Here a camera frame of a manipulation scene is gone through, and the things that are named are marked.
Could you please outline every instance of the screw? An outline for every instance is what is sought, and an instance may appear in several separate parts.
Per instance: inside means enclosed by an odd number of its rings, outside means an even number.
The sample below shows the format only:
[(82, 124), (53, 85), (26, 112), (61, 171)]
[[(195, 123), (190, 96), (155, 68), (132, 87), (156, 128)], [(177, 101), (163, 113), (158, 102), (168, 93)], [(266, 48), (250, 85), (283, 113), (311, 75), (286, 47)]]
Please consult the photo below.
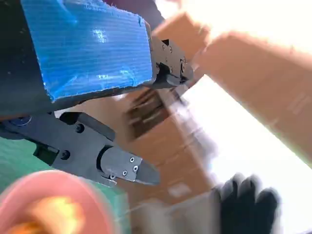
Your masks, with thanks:
[(76, 133), (82, 133), (84, 131), (84, 125), (83, 124), (77, 124), (76, 126)]
[(70, 157), (70, 152), (68, 150), (64, 150), (63, 153), (62, 153), (61, 159), (62, 160), (67, 160), (67, 159), (69, 159), (69, 157)]
[(185, 67), (184, 67), (184, 63), (181, 63), (181, 72), (184, 72)]

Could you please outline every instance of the metal bracket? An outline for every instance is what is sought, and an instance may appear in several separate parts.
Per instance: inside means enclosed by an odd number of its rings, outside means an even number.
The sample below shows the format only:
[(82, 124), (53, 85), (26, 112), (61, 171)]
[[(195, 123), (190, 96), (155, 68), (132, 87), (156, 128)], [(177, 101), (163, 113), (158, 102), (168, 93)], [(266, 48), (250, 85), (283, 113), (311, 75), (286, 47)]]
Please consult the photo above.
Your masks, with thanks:
[[(103, 125), (85, 113), (71, 112), (63, 114), (60, 119), (42, 114), (4, 121), (1, 126), (2, 130), (22, 136), (45, 149), (37, 150), (35, 156), (56, 169), (109, 187), (116, 184), (115, 177), (136, 181), (142, 158), (119, 148), (112, 141), (114, 131)], [(147, 184), (159, 182), (155, 169), (150, 176), (153, 182), (149, 182), (147, 176)]]

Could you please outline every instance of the white surface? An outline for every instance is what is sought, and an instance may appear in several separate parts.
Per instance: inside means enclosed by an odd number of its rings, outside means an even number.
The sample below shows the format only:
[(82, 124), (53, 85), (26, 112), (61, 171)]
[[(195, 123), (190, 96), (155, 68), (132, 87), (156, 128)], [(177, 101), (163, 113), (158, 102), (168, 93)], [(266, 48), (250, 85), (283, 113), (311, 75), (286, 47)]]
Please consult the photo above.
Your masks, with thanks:
[(282, 198), (279, 231), (312, 230), (312, 170), (208, 76), (183, 97), (195, 121), (218, 145), (219, 155), (207, 168), (216, 183), (235, 173), (257, 175), (263, 188), (275, 188)]

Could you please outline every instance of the black rubber glove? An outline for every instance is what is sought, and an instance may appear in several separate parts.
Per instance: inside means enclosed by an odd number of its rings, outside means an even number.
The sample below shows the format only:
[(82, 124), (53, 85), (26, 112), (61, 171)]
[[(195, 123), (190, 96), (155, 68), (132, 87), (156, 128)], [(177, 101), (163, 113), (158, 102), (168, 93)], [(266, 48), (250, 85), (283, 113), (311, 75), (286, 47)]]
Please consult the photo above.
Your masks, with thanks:
[(271, 233), (278, 196), (272, 189), (256, 197), (257, 182), (248, 178), (239, 182), (237, 176), (217, 190), (220, 199), (221, 234)]

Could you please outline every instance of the pink bowl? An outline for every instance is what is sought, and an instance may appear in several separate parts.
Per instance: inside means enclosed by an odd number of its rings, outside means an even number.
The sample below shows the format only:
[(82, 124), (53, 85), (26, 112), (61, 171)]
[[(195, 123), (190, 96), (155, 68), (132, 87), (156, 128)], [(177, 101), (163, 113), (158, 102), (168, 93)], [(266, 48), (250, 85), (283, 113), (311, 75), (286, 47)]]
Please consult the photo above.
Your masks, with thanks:
[(0, 196), (0, 233), (12, 227), (30, 203), (49, 196), (68, 196), (81, 205), (85, 215), (81, 234), (118, 233), (109, 204), (82, 179), (62, 171), (36, 172), (7, 188)]

